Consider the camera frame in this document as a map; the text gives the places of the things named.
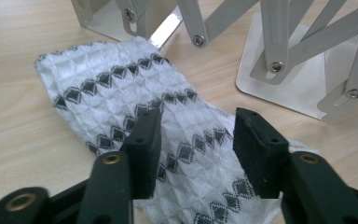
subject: patterned cloth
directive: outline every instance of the patterned cloth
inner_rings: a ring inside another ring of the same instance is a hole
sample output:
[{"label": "patterned cloth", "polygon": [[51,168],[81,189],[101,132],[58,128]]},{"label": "patterned cloth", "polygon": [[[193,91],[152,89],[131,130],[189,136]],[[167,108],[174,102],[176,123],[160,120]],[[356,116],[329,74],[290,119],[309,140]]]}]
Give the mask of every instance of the patterned cloth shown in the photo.
[{"label": "patterned cloth", "polygon": [[269,223],[278,200],[255,196],[232,150],[234,116],[206,102],[141,37],[41,55],[48,96],[97,155],[119,150],[138,115],[163,110],[154,197],[139,200],[153,223]]}]

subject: metal bracket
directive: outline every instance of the metal bracket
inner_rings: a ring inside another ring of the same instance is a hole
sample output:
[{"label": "metal bracket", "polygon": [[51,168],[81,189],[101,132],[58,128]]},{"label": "metal bracket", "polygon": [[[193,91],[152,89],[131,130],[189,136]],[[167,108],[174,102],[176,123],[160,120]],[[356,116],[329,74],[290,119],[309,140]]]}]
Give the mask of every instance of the metal bracket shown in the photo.
[{"label": "metal bracket", "polygon": [[[358,48],[356,47],[355,56],[352,56],[351,50],[344,52],[356,45],[353,40],[358,36],[358,8],[329,24],[346,2],[330,0],[307,29],[299,23],[312,2],[291,1],[289,20],[284,21],[286,24],[282,24],[281,13],[265,14],[270,11],[270,7],[280,11],[287,10],[287,2],[260,2],[265,47],[261,46],[264,49],[258,53],[258,49],[251,46],[259,46],[255,41],[260,37],[251,33],[259,33],[257,28],[252,29],[251,26],[237,76],[237,86],[244,92],[331,122],[358,105]],[[290,38],[283,35],[287,26]],[[334,53],[334,57],[340,58],[342,62],[335,63],[332,68],[333,65],[329,63],[334,61],[331,56]]]},{"label": "metal bracket", "polygon": [[71,0],[80,25],[127,41],[139,35],[161,48],[182,22],[175,0]]}]

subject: textured textile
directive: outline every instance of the textured textile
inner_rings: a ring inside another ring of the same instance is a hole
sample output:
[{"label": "textured textile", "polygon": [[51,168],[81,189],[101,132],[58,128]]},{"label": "textured textile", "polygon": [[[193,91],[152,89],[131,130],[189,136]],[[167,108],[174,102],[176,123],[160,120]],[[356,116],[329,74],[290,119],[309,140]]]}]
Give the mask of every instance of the textured textile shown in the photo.
[{"label": "textured textile", "polygon": [[140,113],[162,109],[154,197],[136,201],[153,223],[269,223],[278,200],[261,200],[232,150],[234,116],[204,102],[141,37],[41,55],[48,96],[97,155],[119,150]]}]

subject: bolt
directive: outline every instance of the bolt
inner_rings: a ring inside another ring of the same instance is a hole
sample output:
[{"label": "bolt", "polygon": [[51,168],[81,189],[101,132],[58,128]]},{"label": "bolt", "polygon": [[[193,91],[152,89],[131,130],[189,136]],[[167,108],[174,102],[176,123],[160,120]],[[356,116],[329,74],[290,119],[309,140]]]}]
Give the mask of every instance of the bolt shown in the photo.
[{"label": "bolt", "polygon": [[350,99],[358,99],[358,89],[347,91],[346,95]]},{"label": "bolt", "polygon": [[202,35],[195,35],[193,38],[193,44],[197,47],[201,47],[204,43],[204,37]]},{"label": "bolt", "polygon": [[127,21],[134,21],[135,14],[129,8],[124,10]]},{"label": "bolt", "polygon": [[269,71],[271,73],[279,73],[284,70],[283,63],[272,63],[269,65]]}]

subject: black diamond pattern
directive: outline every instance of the black diamond pattern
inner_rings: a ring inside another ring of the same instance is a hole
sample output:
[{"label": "black diamond pattern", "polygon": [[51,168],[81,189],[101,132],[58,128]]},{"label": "black diamond pattern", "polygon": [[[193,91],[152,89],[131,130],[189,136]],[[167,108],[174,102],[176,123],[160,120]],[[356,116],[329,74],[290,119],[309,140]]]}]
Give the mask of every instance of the black diamond pattern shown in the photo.
[{"label": "black diamond pattern", "polygon": [[197,224],[213,224],[213,219],[208,216],[196,214],[196,218],[194,218],[194,223]]},{"label": "black diamond pattern", "polygon": [[211,202],[209,204],[212,217],[197,213],[194,217],[194,224],[208,223],[204,222],[205,220],[211,221],[209,223],[227,223],[228,210],[231,210],[235,213],[240,212],[240,197],[246,199],[254,197],[251,185],[247,179],[240,179],[234,181],[234,183],[232,183],[232,188],[234,189],[235,194],[231,194],[229,192],[224,192],[222,194],[223,197],[225,197],[226,199],[225,204],[222,204],[220,202]]},{"label": "black diamond pattern", "polygon": [[186,95],[183,95],[183,94],[180,94],[180,93],[176,94],[176,99],[182,104],[186,103],[186,98],[187,98]]},{"label": "black diamond pattern", "polygon": [[186,90],[187,97],[190,98],[192,101],[196,101],[197,93],[192,90]]},{"label": "black diamond pattern", "polygon": [[212,217],[214,221],[220,223],[227,223],[228,210],[225,205],[217,202],[212,202],[209,206],[211,207]]},{"label": "black diamond pattern", "polygon": [[139,69],[138,69],[138,64],[137,63],[132,63],[130,64],[128,67],[128,70],[132,73],[132,75],[134,77],[138,76],[139,74]]},{"label": "black diamond pattern", "polygon": [[226,131],[221,129],[214,129],[213,132],[214,132],[214,139],[217,140],[219,145],[222,145],[225,140]]},{"label": "black diamond pattern", "polygon": [[81,90],[91,96],[97,93],[97,84],[92,79],[87,79],[81,84]]},{"label": "black diamond pattern", "polygon": [[123,66],[114,66],[112,68],[112,74],[113,76],[115,77],[118,77],[118,78],[125,78],[127,73],[126,73],[126,70],[127,68],[126,67],[123,67]]},{"label": "black diamond pattern", "polygon": [[173,155],[168,155],[167,158],[167,169],[172,171],[173,173],[176,173],[176,169],[178,168],[178,161]]},{"label": "black diamond pattern", "polygon": [[112,150],[114,148],[114,143],[111,138],[105,135],[98,135],[98,147],[103,149]]},{"label": "black diamond pattern", "polygon": [[204,132],[204,137],[205,137],[205,142],[206,144],[208,144],[209,147],[213,148],[214,147],[214,139],[213,139],[213,135],[211,135],[208,132]]},{"label": "black diamond pattern", "polygon": [[126,118],[124,118],[124,130],[127,132],[130,132],[133,128],[133,126],[135,125],[136,119],[132,118],[130,116],[127,116]]},{"label": "black diamond pattern", "polygon": [[178,158],[179,160],[189,164],[193,161],[194,150],[190,144],[181,143],[178,148]]},{"label": "black diamond pattern", "polygon": [[226,198],[226,203],[227,203],[227,207],[229,210],[233,211],[233,212],[240,212],[241,210],[241,202],[240,199],[231,193],[228,192],[224,192],[223,196]]},{"label": "black diamond pattern", "polygon": [[112,126],[110,133],[112,135],[112,139],[117,142],[124,142],[124,139],[126,138],[124,131],[116,126]]},{"label": "black diamond pattern", "polygon": [[152,61],[150,59],[146,59],[146,58],[145,59],[140,59],[138,64],[143,69],[149,70],[150,66],[152,65]]},{"label": "black diamond pattern", "polygon": [[78,105],[81,102],[80,89],[71,87],[63,93],[63,97],[65,100]]},{"label": "black diamond pattern", "polygon": [[245,179],[235,181],[232,183],[232,187],[234,188],[235,193],[242,198],[250,199],[254,197],[251,184]]},{"label": "black diamond pattern", "polygon": [[202,154],[205,153],[205,142],[198,135],[193,136],[193,146],[196,148],[196,150],[198,150]]},{"label": "black diamond pattern", "polygon": [[173,95],[173,94],[171,94],[171,93],[165,93],[165,94],[163,94],[163,95],[162,95],[162,99],[163,99],[165,102],[168,102],[168,103],[173,104],[173,105],[176,103],[176,102],[175,102],[176,97],[175,97],[175,95]]},{"label": "black diamond pattern", "polygon": [[112,76],[110,73],[101,73],[97,76],[97,81],[100,85],[111,88],[112,87]]},{"label": "black diamond pattern", "polygon": [[163,64],[164,61],[167,62],[165,58],[159,56],[158,54],[152,54],[151,59],[157,64]]},{"label": "black diamond pattern", "polygon": [[157,170],[157,179],[162,182],[165,182],[166,178],[167,178],[167,174],[165,173],[165,166],[163,164],[160,164]]},{"label": "black diamond pattern", "polygon": [[68,107],[66,106],[65,100],[62,98],[61,95],[58,95],[54,99],[54,106],[56,106],[59,109],[68,110]]}]

